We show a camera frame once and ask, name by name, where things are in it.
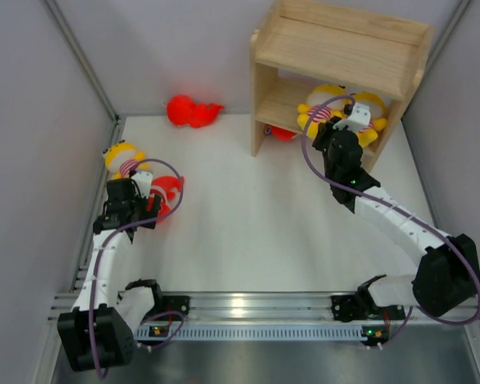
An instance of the gray wall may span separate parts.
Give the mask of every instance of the gray wall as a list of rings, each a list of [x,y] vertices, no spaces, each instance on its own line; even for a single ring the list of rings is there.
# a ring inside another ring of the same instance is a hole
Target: gray wall
[[[249,109],[250,36],[273,0],[60,1],[114,107],[159,112],[176,93]],[[329,0],[445,25],[458,0]]]
[[[110,121],[39,0],[0,0],[0,383],[29,382]]]
[[[480,259],[480,0],[422,84],[405,125],[440,226],[472,236]]]

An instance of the black bracket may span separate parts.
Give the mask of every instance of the black bracket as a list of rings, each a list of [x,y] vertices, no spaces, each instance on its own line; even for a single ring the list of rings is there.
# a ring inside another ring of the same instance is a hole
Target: black bracket
[[[390,320],[403,320],[406,314],[398,306],[376,306],[368,292],[372,282],[383,278],[376,276],[361,284],[355,294],[331,296],[332,313],[334,320],[339,322],[352,322],[353,320],[384,320],[387,313]]]
[[[187,316],[190,312],[190,296],[182,296],[182,295],[167,295],[163,297],[162,300],[162,311],[161,312],[166,312],[168,310],[176,310],[178,312],[181,312],[185,316]],[[157,321],[160,322],[167,322],[166,326],[151,326],[150,327],[150,336],[151,337],[160,337],[164,338],[168,335],[169,330],[170,330],[170,324],[171,321],[174,320],[174,316],[171,317],[170,315],[167,316],[162,316],[157,319]],[[160,344],[163,342],[161,341],[144,341],[142,344],[146,346],[156,346],[157,344]]]
[[[460,234],[448,238],[466,258],[480,281],[477,247],[474,241]],[[477,289],[466,268],[447,244],[437,249],[429,247],[419,263],[413,293],[421,308],[435,317],[443,316],[468,298]]]
[[[148,210],[148,199],[140,195],[138,184],[131,178],[108,181],[106,193],[108,199],[103,204],[102,214],[93,223],[94,234],[100,234],[103,230],[116,230],[132,222],[156,218],[160,211],[162,198],[155,195],[153,206]],[[156,222],[142,226],[154,229]],[[131,241],[134,239],[136,230],[136,227],[126,230]]]
[[[362,335],[366,340],[361,342],[365,346],[378,346],[385,344],[390,339],[390,332],[384,326],[364,326]]]
[[[131,290],[132,288],[139,288],[145,286],[151,288],[153,291],[154,307],[144,316],[144,319],[166,312],[168,310],[176,310],[184,315],[188,315],[190,311],[190,296],[183,295],[164,295],[160,289],[160,285],[155,279],[137,280],[131,282],[126,286],[125,290]],[[169,316],[162,316],[158,321],[169,320]]]
[[[93,370],[94,360],[90,348],[89,311],[61,314],[57,331],[62,346],[75,372]],[[134,336],[115,308],[101,304],[94,311],[94,334],[98,346],[98,358],[102,368],[125,366],[134,358]]]
[[[318,125],[318,134],[313,141],[313,148],[322,152],[327,178],[363,192],[372,186],[381,186],[361,167],[362,148],[356,134],[349,130],[336,130],[334,124],[341,120],[333,117]],[[355,211],[356,194],[331,186],[337,202],[351,212]]]

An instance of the red plush toy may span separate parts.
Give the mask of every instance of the red plush toy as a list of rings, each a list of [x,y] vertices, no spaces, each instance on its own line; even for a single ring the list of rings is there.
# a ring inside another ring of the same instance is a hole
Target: red plush toy
[[[217,104],[195,104],[194,100],[185,95],[174,96],[167,104],[167,117],[176,126],[189,125],[201,128],[215,121],[218,112],[224,106]]]
[[[266,126],[265,128],[266,134],[271,134],[277,140],[281,140],[282,142],[289,142],[291,141],[297,134],[295,132],[290,132],[289,130],[284,130],[283,128],[279,128],[277,126]]]
[[[176,197],[174,190],[178,192],[182,191],[182,185],[185,182],[185,178],[182,176],[181,182],[174,176],[161,176],[156,178],[151,183],[150,198],[147,201],[146,209],[151,211],[154,203],[154,196],[156,194],[162,197],[162,204],[160,205],[160,210],[158,211],[158,216],[163,214],[168,214],[170,211],[169,200],[172,200]],[[163,222],[165,219],[159,219],[158,222]]]

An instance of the stuffed toy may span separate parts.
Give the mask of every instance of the stuffed toy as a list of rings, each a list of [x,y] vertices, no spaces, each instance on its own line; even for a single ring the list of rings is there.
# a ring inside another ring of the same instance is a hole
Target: stuffed toy
[[[313,92],[306,99],[306,104],[300,104],[297,108],[297,124],[304,130],[306,123],[309,120],[312,113],[324,102],[333,98],[335,96],[345,95],[344,86],[336,86],[335,84],[323,84],[317,86]],[[318,124],[321,122],[326,122],[330,120],[333,116],[342,117],[343,107],[345,103],[343,100],[337,100],[332,102],[325,108],[323,108],[318,114],[314,117],[313,121],[310,124],[310,127],[307,131],[307,136],[309,138],[316,138],[318,133]]]
[[[283,128],[279,128],[278,126],[265,126],[265,134],[271,134],[277,140],[281,140],[282,142],[290,142],[297,136],[295,132],[291,132],[289,130],[284,130]]]
[[[105,168],[114,174],[112,179],[127,178],[130,176],[130,171],[134,168],[137,162],[144,160],[146,155],[141,152],[133,144],[129,144],[121,140],[116,145],[103,151],[105,159]],[[140,170],[148,170],[150,167],[147,163],[143,163],[137,167]]]
[[[370,108],[370,124],[364,129],[356,133],[359,139],[359,145],[366,148],[369,144],[377,140],[378,132],[386,128],[387,108],[384,101],[376,94],[370,92],[361,92],[359,94],[352,94],[356,102],[360,102]]]
[[[188,96],[180,94],[167,103],[167,117],[175,126],[201,128],[214,122],[222,109],[224,106],[219,104],[196,104]]]
[[[182,176],[181,180],[174,176],[161,176],[156,178],[151,183],[150,197],[147,201],[146,210],[151,211],[153,209],[154,197],[158,195],[162,198],[160,201],[160,210],[158,216],[168,214],[170,212],[169,201],[176,197],[175,190],[179,193],[182,192],[183,183],[185,178]],[[158,222],[163,222],[165,219],[161,218]]]

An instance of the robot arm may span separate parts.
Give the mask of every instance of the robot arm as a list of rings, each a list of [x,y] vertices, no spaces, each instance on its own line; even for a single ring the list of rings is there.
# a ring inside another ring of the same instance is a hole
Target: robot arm
[[[136,280],[141,275],[141,255],[131,252],[135,228],[116,234],[102,250],[102,244],[117,228],[157,216],[161,199],[147,209],[153,175],[137,171],[131,178],[109,181],[108,199],[103,213],[94,222],[93,252],[82,291],[71,312],[61,314],[58,333],[75,371],[94,369],[90,348],[89,309],[92,282],[94,297],[94,332],[102,367],[129,364],[133,358],[133,334],[147,314],[162,309],[162,293],[156,280]],[[145,227],[153,229],[155,223]],[[97,276],[94,265],[99,251],[102,259]]]
[[[460,250],[480,280],[476,246],[464,234],[453,238],[431,226],[427,230],[417,224],[415,215],[398,204],[381,188],[380,182],[364,171],[361,167],[362,148],[354,132],[367,126],[370,111],[367,110],[366,114],[365,106],[356,104],[348,112],[347,119],[332,118],[321,124],[313,147],[322,152],[329,180],[374,196],[386,204],[331,185],[333,196],[399,245],[415,269],[403,276],[376,276],[361,284],[352,301],[361,309],[347,308],[343,312],[354,315],[342,319],[366,318],[377,313],[378,308],[402,305],[420,306],[428,314],[441,316],[476,295],[477,290],[466,268],[436,234],[448,238]]]

